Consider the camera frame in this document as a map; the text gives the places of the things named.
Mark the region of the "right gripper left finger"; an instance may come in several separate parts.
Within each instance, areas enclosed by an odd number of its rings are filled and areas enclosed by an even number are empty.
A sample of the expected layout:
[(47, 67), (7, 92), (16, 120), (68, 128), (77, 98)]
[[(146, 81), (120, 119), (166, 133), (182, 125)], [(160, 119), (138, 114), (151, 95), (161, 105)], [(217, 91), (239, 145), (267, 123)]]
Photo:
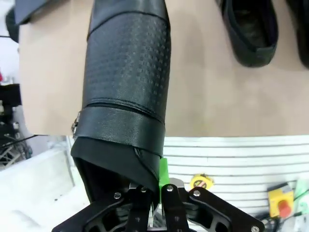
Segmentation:
[(143, 186), (104, 194), (55, 226), (54, 232), (147, 232), (155, 194)]

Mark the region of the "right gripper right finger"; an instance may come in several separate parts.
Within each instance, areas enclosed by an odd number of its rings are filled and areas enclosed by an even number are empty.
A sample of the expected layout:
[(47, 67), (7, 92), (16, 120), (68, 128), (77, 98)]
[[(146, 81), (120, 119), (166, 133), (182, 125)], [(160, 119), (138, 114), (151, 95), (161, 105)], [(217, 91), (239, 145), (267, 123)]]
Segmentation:
[(171, 179), (168, 162), (159, 163), (160, 201), (168, 232), (189, 232), (188, 222), (208, 232), (263, 232), (264, 224), (202, 187), (190, 191)]

